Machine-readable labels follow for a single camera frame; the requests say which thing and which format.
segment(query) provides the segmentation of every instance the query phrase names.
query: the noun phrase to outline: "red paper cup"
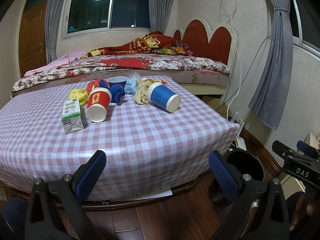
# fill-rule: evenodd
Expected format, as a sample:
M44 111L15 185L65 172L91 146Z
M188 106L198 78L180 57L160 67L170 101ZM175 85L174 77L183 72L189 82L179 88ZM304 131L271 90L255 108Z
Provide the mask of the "red paper cup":
M107 110L112 96L106 88L95 88L89 94L87 116L92 122L102 122L107 116Z

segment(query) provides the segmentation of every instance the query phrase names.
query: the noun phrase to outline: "black trash can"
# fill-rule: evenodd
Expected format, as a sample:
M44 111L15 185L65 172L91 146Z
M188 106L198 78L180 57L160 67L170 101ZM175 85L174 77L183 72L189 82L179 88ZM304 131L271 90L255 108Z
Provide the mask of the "black trash can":
M224 158L228 163L234 165L241 174L249 174L255 180L263 181L265 179L262 163L251 153L241 149L235 149L226 153ZM217 180L210 185L209 196L212 202L218 206L230 204Z

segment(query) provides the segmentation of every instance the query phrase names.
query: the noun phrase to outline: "blue paper cup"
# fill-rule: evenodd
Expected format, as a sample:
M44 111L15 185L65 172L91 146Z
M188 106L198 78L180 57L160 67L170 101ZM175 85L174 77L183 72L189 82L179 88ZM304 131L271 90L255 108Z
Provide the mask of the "blue paper cup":
M113 78L109 78L108 82L109 82L109 87L112 87L115 84L119 84L121 86L125 86L125 84L127 83L128 78L127 77L113 77Z
M147 98L170 113L176 111L181 103L181 97L160 82L149 87Z

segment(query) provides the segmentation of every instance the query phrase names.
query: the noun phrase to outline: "hand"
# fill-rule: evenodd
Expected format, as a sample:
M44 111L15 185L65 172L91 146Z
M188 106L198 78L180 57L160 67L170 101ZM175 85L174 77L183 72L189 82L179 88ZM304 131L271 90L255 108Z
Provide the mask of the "hand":
M292 216L292 221L290 223L289 230L293 231L295 227L299 224L299 222L302 220L305 214L311 217L313 212L316 209L317 204L318 204L317 201L311 201L310 203L305 203L304 195L302 195L297 201L296 209Z

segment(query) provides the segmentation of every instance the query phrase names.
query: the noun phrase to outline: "window frame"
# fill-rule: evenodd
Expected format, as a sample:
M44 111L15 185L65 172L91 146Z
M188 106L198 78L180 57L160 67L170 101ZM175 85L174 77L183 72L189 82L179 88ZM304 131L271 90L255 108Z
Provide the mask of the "window frame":
M110 28L111 25L111 17L112 17L112 8L113 8L113 0L110 0L109 12L108 12L108 27L105 28L96 28L84 31L78 31L74 33L68 33L68 20L70 13L71 0L65 1L65 8L63 14L63 24L62 24L62 39L67 39L75 36L91 34L91 33L102 33L102 32L114 32L114 31L150 31L150 28L135 28L135 27L125 27L125 28Z
M310 45L306 44L305 42L303 42L301 18L300 18L299 8L298 8L296 0L293 0L293 5L296 10L296 15L297 15L297 20L298 20L298 30L299 30L299 37L292 36L293 37L293 44L295 44L296 46L298 46L302 49L307 50L308 52L312 53L313 55L315 55L319 58L320 57L320 49L315 49L314 47L316 47L316 46L310 46Z

